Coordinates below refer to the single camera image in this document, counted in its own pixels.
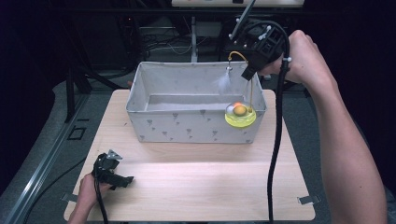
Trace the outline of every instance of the human arm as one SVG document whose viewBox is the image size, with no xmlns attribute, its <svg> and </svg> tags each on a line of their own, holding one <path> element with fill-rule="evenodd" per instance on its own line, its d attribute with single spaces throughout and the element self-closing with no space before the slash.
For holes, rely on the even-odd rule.
<svg viewBox="0 0 396 224">
<path fill-rule="evenodd" d="M 333 223 L 387 223 L 382 180 L 317 45 L 302 31 L 290 36 L 286 79 L 303 83 L 318 114 L 323 185 Z M 281 61 L 260 74 L 278 73 Z"/>
<path fill-rule="evenodd" d="M 100 183 L 101 193 L 105 193 L 111 185 Z M 79 184 L 78 199 L 72 214 L 67 223 L 79 224 L 85 223 L 92 207 L 96 204 L 96 191 L 94 187 L 94 178 L 91 174 L 85 175 Z"/>
</svg>

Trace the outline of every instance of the black metal frame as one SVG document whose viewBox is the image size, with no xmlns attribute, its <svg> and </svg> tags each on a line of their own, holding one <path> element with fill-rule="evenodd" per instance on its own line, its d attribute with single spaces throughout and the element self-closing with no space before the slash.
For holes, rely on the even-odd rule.
<svg viewBox="0 0 396 224">
<path fill-rule="evenodd" d="M 331 18 L 337 18 L 344 14 L 342 10 L 338 8 L 326 8 L 323 6 L 318 7 L 319 3 L 317 0 L 305 0 L 303 7 L 285 7 L 285 8 L 271 8 L 271 7 L 254 7 L 250 16 L 256 18 L 293 18 L 293 19 L 316 19 L 316 20 L 328 20 Z M 194 17 L 213 17 L 214 15 L 221 15 L 221 17 L 234 17 L 240 15 L 243 12 L 241 7 L 168 7 L 168 8 L 68 8 L 68 7 L 49 7 L 48 12 L 51 15 L 55 15 L 59 20 L 62 17 L 70 17 L 76 14 L 102 14 L 102 15 L 117 15 L 117 16 L 194 16 Z M 138 24 L 134 24 L 134 29 L 138 33 Z M 78 36 L 74 36 L 71 40 L 75 43 L 81 43 Z M 85 75 L 95 78 L 101 83 L 107 85 L 113 90 L 125 89 L 119 85 L 114 84 L 108 79 L 101 77 L 99 74 L 94 72 L 91 67 L 87 64 L 87 60 L 73 59 L 73 55 L 68 55 L 71 62 L 71 68 L 67 76 L 67 107 L 68 113 L 65 122 L 68 122 L 74 116 L 74 84 L 82 93 L 90 93 L 92 87 L 87 81 Z"/>
</svg>

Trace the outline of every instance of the dark background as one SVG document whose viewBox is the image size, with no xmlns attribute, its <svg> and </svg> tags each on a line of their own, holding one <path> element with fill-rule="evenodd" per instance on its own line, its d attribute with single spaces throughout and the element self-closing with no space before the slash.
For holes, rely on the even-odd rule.
<svg viewBox="0 0 396 224">
<path fill-rule="evenodd" d="M 99 2 L 102 4 L 92 7 L 112 7 L 115 3 L 131 6 L 123 5 L 122 1 Z M 162 6 L 156 1 L 145 2 L 146 7 L 169 7 L 169 1 Z M 56 7 L 63 4 L 67 5 L 64 1 L 54 1 Z M 0 148 L 3 156 L 0 192 L 35 143 L 54 103 L 52 88 L 65 81 L 71 66 L 83 64 L 98 70 L 129 71 L 140 60 L 137 39 L 125 42 L 123 33 L 116 32 L 119 23 L 104 22 L 103 30 L 95 31 L 109 32 L 113 41 L 111 48 L 100 39 L 83 43 L 90 34 L 82 35 L 81 42 L 73 43 L 66 38 L 59 21 L 43 10 L 48 6 L 48 2 L 33 0 L 18 3 L 8 0 L 0 4 Z M 306 10 L 323 12 L 324 16 L 298 17 L 295 28 L 311 35 L 318 44 L 338 81 L 347 108 L 365 134 L 384 184 L 396 192 L 394 8 L 390 0 L 305 0 Z M 141 23 L 149 21 L 149 18 L 140 19 Z M 177 17 L 172 19 L 177 24 Z M 83 34 L 84 27 L 90 26 L 89 21 L 83 19 L 66 21 L 66 24 L 74 25 L 72 37 Z"/>
</svg>

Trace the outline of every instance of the cardboard box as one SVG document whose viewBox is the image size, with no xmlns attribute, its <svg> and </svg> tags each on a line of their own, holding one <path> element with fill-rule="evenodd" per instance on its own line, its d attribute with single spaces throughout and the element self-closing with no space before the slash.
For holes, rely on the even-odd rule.
<svg viewBox="0 0 396 224">
<path fill-rule="evenodd" d="M 139 64 L 126 105 L 140 142 L 230 143 L 254 141 L 266 103 L 258 76 L 253 81 L 256 120 L 244 129 L 225 121 L 226 107 L 250 101 L 245 62 Z"/>
</svg>

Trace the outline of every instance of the gray floor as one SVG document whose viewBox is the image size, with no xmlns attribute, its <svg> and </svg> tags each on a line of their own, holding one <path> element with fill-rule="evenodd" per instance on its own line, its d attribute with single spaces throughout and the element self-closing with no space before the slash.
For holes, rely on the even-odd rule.
<svg viewBox="0 0 396 224">
<path fill-rule="evenodd" d="M 191 60 L 190 54 L 190 51 L 186 54 L 177 54 L 172 49 L 164 49 L 155 51 L 155 54 L 153 51 L 148 61 L 189 62 Z M 217 59 L 218 54 L 214 52 L 213 46 L 199 48 L 198 62 L 215 62 Z M 126 81 L 132 79 L 133 74 L 130 74 L 113 78 L 111 81 L 126 87 Z M 39 192 L 87 155 L 112 93 L 112 90 L 102 83 L 94 79 L 90 79 L 90 82 L 93 86 L 92 94 L 82 95 L 76 91 L 78 112 L 73 120 L 67 124 L 64 123 L 66 118 L 65 83 L 61 83 L 53 89 L 56 93 L 56 102 L 50 117 L 25 163 L 0 198 L 0 223 L 21 223 Z M 275 86 L 276 77 L 272 77 L 271 80 L 263 83 L 265 89 L 273 90 Z M 309 194 L 319 196 L 321 199 L 320 203 L 314 205 L 315 219 L 301 223 L 331 223 L 329 208 L 321 185 L 317 120 L 312 102 L 305 95 L 304 87 L 297 85 L 286 90 L 284 94 L 284 120 L 301 165 Z M 73 140 L 74 137 L 80 137 L 81 135 L 80 140 Z M 53 158 L 53 162 L 46 160 L 48 156 Z M 47 165 L 48 172 L 40 176 L 43 181 L 36 184 L 36 189 L 28 188 L 29 181 L 35 175 L 37 168 L 40 169 Z M 82 164 L 55 182 L 43 194 L 33 207 L 27 223 L 65 223 L 64 209 L 66 202 L 61 201 L 60 198 L 64 192 L 72 192 L 81 167 Z"/>
</svg>

